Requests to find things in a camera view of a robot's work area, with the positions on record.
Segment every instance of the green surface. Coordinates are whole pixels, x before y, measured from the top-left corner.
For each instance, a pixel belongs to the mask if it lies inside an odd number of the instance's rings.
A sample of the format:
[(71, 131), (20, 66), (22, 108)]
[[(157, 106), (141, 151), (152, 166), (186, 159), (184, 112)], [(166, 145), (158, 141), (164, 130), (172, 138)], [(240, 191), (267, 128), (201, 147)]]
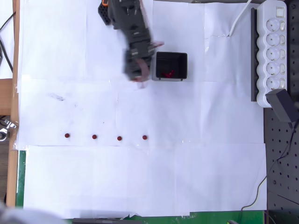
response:
[(15, 205), (19, 207), (23, 207), (24, 204), (25, 169), (26, 169), (26, 151), (19, 151), (18, 184), (17, 184), (17, 193), (15, 195)]
[[(24, 183), (26, 169), (26, 152), (19, 151), (18, 188), (15, 199), (16, 206), (23, 207)], [(228, 220), (238, 221), (239, 211), (191, 212), (190, 216), (179, 217), (140, 217), (126, 219), (141, 220), (142, 224), (226, 224)], [(264, 224), (263, 211), (244, 211), (241, 224)]]

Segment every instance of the metal clamp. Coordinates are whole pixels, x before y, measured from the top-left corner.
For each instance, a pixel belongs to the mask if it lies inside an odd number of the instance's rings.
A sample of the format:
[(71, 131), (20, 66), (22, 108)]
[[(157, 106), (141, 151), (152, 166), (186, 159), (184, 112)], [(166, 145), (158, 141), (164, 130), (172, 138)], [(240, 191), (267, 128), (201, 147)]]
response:
[(7, 133), (8, 133), (8, 130), (10, 128), (16, 128), (17, 127), (14, 123), (12, 123), (9, 120), (5, 120), (4, 122), (7, 124), (7, 126), (6, 126), (6, 128), (2, 128), (0, 130), (0, 141), (4, 141), (7, 138)]

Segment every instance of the black perforated panel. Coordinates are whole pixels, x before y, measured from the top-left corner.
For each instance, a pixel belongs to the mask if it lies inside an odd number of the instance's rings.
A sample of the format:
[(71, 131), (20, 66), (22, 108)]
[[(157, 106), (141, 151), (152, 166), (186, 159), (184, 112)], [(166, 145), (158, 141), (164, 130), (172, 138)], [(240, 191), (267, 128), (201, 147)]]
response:
[[(288, 92), (299, 102), (299, 0), (286, 1), (288, 6)], [(267, 171), (281, 156), (292, 130), (277, 119), (271, 108), (264, 110)], [(276, 163), (267, 178), (268, 209), (276, 223), (299, 223), (299, 128), (294, 133), (287, 157)]]

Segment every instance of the power outlet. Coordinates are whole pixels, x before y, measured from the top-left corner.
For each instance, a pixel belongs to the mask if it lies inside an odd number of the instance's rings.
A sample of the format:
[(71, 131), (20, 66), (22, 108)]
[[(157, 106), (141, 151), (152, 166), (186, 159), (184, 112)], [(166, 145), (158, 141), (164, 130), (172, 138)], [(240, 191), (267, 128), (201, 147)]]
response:
[(266, 0), (257, 8), (259, 93), (256, 100), (261, 107), (271, 107), (266, 99), (268, 92), (287, 88), (286, 13), (286, 4), (280, 0)]

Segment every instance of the wooden board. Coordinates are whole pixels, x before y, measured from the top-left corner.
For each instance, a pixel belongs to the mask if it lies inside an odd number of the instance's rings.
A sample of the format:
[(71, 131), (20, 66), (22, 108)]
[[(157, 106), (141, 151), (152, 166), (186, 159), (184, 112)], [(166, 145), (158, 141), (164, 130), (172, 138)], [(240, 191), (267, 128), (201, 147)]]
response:
[(13, 80), (11, 78), (0, 79), (0, 115), (9, 116), (11, 111), (11, 94)]
[[(20, 0), (13, 0), (14, 17), (14, 70), (11, 90), (11, 114), (13, 123), (19, 124), (19, 96), (17, 93), (18, 80), (18, 56), (19, 56), (19, 32), (20, 32)], [(17, 129), (10, 133), (7, 173), (7, 206), (15, 206), (15, 194), (17, 183), (18, 151), (15, 150)]]

